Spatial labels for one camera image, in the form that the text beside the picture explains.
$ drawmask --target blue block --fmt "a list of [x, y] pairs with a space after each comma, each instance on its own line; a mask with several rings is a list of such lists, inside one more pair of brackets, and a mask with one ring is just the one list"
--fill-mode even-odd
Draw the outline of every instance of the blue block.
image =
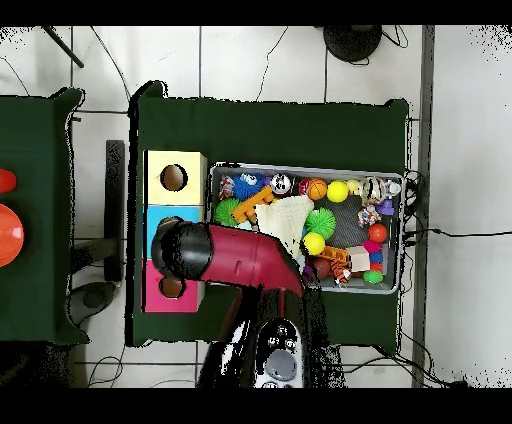
[[148, 206], [148, 222], [147, 222], [147, 258], [151, 259], [151, 243], [156, 234], [156, 228], [160, 221], [164, 218], [179, 216], [185, 221], [200, 222], [203, 220], [202, 206]]
[[384, 256], [382, 256], [382, 252], [370, 253], [370, 262], [381, 264], [383, 261]]

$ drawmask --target green tablecloth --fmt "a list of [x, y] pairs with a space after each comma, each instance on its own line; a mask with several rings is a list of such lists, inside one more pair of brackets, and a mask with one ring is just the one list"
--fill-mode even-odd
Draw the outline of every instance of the green tablecloth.
[[0, 96], [0, 168], [17, 176], [0, 194], [20, 217], [25, 242], [0, 268], [0, 340], [87, 341], [66, 318], [70, 270], [70, 156], [67, 118], [82, 92], [63, 89], [52, 98]]
[[[129, 299], [127, 310], [132, 308], [133, 317], [128, 316], [128, 341], [141, 344], [147, 339], [216, 340], [236, 294], [232, 288], [210, 286], [197, 314], [140, 312], [144, 150], [200, 151], [209, 163], [245, 162], [403, 174], [407, 114], [408, 105], [402, 99], [385, 106], [243, 103], [163, 98], [160, 82], [142, 87], [130, 107], [132, 213], [128, 253], [135, 255], [134, 275], [139, 277], [131, 282], [133, 299]], [[397, 293], [331, 292], [323, 297], [331, 344], [379, 345], [390, 353], [395, 351]]]

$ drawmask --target yellow ball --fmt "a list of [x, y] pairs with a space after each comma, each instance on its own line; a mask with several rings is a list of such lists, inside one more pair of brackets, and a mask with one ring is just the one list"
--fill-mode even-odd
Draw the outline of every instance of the yellow ball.
[[348, 187], [348, 194], [355, 194], [356, 196], [359, 196], [359, 181], [348, 180], [347, 187]]
[[348, 196], [347, 183], [343, 181], [333, 181], [327, 187], [327, 198], [331, 202], [339, 203], [343, 202]]
[[325, 249], [325, 240], [318, 233], [307, 233], [304, 236], [304, 246], [310, 255], [319, 255]]

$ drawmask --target white towel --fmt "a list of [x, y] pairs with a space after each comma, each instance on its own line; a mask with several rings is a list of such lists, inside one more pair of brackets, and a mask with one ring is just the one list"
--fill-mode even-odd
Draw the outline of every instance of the white towel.
[[270, 205], [256, 205], [260, 232], [277, 237], [293, 259], [297, 259], [302, 228], [314, 207], [308, 196], [285, 197]]

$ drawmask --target gray bin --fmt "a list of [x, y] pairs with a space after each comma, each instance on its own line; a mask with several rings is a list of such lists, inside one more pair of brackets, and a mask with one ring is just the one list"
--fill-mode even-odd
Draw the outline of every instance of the gray bin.
[[[277, 173], [283, 173], [290, 178], [303, 177], [322, 178], [329, 184], [334, 180], [362, 180], [365, 177], [380, 177], [385, 180], [392, 180], [401, 185], [402, 191], [395, 196], [393, 200], [393, 208], [395, 214], [392, 217], [383, 217], [381, 223], [388, 230], [388, 237], [383, 244], [382, 254], [384, 261], [382, 270], [384, 279], [378, 284], [368, 284], [362, 278], [351, 278], [347, 284], [343, 284], [340, 288], [334, 282], [334, 277], [328, 276], [320, 281], [322, 290], [333, 291], [339, 293], [368, 293], [368, 294], [390, 294], [393, 293], [400, 284], [400, 267], [402, 255], [399, 254], [402, 249], [402, 230], [403, 230], [403, 206], [405, 201], [405, 180], [399, 174], [390, 174], [382, 172], [362, 172], [362, 171], [338, 171], [333, 169], [317, 169], [317, 168], [297, 168], [286, 166], [272, 165], [254, 165], [254, 164], [226, 164], [216, 163], [210, 167], [210, 184], [211, 190], [211, 208], [206, 212], [208, 222], [213, 222], [215, 216], [215, 207], [219, 203], [217, 193], [223, 175], [230, 177], [238, 176], [242, 173], [259, 173], [263, 176], [272, 176]], [[341, 203], [333, 203], [324, 197], [315, 201], [315, 209], [325, 207], [333, 212], [336, 217], [336, 231], [329, 238], [328, 245], [341, 249], [360, 246], [365, 240], [368, 240], [368, 226], [363, 228], [358, 226], [357, 213], [362, 207], [361, 198], [359, 196], [349, 196]]]

